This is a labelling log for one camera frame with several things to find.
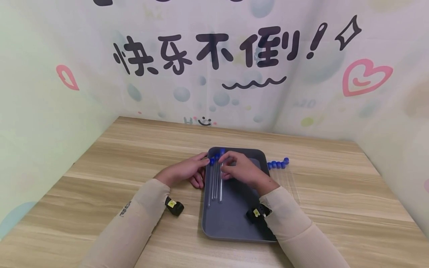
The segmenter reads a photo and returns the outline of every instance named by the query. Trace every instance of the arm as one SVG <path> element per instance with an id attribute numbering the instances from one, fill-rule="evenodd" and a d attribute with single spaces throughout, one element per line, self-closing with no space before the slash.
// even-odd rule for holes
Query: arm
<path id="1" fill-rule="evenodd" d="M 278 187 L 263 195 L 260 201 L 272 210 L 265 221 L 294 267 L 349 267 L 285 188 Z"/>
<path id="2" fill-rule="evenodd" d="M 349 265 L 302 211 L 290 193 L 257 168 L 245 155 L 228 151 L 219 162 L 223 179 L 236 178 L 254 188 L 272 210 L 265 218 L 281 248 L 296 268 L 347 268 Z"/>
<path id="3" fill-rule="evenodd" d="M 165 209 L 170 187 L 146 182 L 95 241 L 81 268 L 133 268 Z"/>
<path id="4" fill-rule="evenodd" d="M 202 185 L 206 154 L 169 166 L 146 182 L 103 230 L 80 268 L 133 268 L 164 212 L 171 185 L 184 179 Z"/>

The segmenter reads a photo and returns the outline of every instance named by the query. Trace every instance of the plastic tray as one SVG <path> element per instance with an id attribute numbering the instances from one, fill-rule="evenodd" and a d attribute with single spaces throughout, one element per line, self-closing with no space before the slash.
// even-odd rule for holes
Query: plastic tray
<path id="1" fill-rule="evenodd" d="M 225 151 L 236 151 L 245 154 L 269 176 L 267 161 L 262 151 L 244 148 L 225 148 Z M 208 151 L 208 157 L 214 157 L 219 152 L 220 147 L 213 147 Z M 218 199 L 212 199 L 210 200 L 210 207 L 208 206 L 214 178 L 209 169 L 214 169 L 214 166 L 207 167 L 202 211 L 203 232 L 209 238 L 220 240 L 277 241 L 265 221 L 252 224 L 246 217 L 246 212 L 259 204 L 257 192 L 246 184 L 234 178 L 223 181 L 222 202 L 220 203 Z"/>

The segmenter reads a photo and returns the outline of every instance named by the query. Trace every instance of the person's left hand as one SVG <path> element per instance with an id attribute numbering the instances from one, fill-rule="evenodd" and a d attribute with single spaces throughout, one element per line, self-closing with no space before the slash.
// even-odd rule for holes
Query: person's left hand
<path id="1" fill-rule="evenodd" d="M 205 157 L 207 153 L 200 153 L 183 160 L 172 166 L 168 166 L 155 175 L 155 179 L 171 187 L 173 184 L 188 179 L 195 188 L 203 188 L 202 178 L 205 175 L 205 166 L 210 159 Z"/>

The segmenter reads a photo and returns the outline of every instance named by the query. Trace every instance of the beige sleeve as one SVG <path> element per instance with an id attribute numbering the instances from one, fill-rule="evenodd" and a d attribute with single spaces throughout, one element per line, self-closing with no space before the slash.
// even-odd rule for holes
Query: beige sleeve
<path id="1" fill-rule="evenodd" d="M 260 202 L 272 210 L 265 221 L 295 268 L 349 267 L 286 189 L 279 187 L 262 196 Z"/>
<path id="2" fill-rule="evenodd" d="M 133 268 L 165 209 L 170 188 L 151 179 L 101 232 L 81 268 Z"/>

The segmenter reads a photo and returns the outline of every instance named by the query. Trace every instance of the smiley face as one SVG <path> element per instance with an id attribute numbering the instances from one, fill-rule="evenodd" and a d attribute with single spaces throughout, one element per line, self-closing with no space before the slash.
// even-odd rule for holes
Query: smiley face
<path id="1" fill-rule="evenodd" d="M 202 122 L 198 119 L 198 123 L 199 123 L 201 126 L 211 126 L 211 123 L 210 123 L 210 122 L 211 122 L 211 119 L 206 120 L 204 116 L 202 117 Z"/>

